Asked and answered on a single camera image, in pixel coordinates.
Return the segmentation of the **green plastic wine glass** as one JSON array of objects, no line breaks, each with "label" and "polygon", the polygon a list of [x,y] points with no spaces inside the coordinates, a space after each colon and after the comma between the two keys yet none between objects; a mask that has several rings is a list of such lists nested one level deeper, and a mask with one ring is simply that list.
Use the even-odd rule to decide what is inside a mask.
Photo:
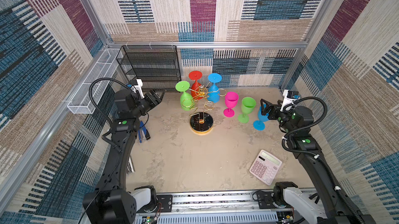
[{"label": "green plastic wine glass", "polygon": [[175,85],[175,89],[181,92],[180,105],[184,111],[190,111],[194,106],[194,101],[191,93],[187,91],[190,89],[190,83],[187,81],[180,81]]},{"label": "green plastic wine glass", "polygon": [[240,123],[248,123],[249,114],[251,114],[256,106],[256,100],[252,97],[245,97],[242,99],[241,110],[242,114],[238,116]]}]

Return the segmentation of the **magenta plastic wine glass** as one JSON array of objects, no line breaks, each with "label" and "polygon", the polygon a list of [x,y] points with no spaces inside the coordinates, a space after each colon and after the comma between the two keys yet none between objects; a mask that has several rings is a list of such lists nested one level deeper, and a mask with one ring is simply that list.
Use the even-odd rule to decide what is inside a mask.
[{"label": "magenta plastic wine glass", "polygon": [[235,92],[228,92],[225,96],[226,109],[223,114],[227,118],[232,118],[235,115],[234,107],[238,104],[239,95]]}]

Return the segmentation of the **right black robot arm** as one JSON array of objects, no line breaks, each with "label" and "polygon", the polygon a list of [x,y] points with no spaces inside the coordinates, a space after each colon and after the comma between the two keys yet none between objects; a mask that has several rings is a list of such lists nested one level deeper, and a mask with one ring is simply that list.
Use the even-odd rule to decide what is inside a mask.
[{"label": "right black robot arm", "polygon": [[304,196],[293,182],[278,182],[274,186],[273,200],[277,206],[289,205],[310,224],[374,224],[371,215],[364,214],[350,199],[325,160],[322,148],[310,134],[311,127],[327,115],[326,103],[318,97],[291,99],[272,104],[260,100],[261,113],[269,120],[278,121],[282,148],[294,155],[310,177],[323,204],[318,205]]}]

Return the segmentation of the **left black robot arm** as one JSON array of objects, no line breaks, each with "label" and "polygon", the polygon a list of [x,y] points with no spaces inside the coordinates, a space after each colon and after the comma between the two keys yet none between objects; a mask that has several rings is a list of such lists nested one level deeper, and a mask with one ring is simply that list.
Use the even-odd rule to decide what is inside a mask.
[{"label": "left black robot arm", "polygon": [[129,193],[126,190],[126,176],[132,148],[141,130],[140,117],[158,106],[166,93],[158,95],[150,90],[146,94],[133,85],[122,84],[116,92],[114,103],[118,118],[107,119],[110,129],[102,139],[110,146],[110,152],[103,173],[93,192],[83,199],[83,207],[92,224],[132,224],[139,210],[161,215],[159,202],[153,186],[143,186]]}]

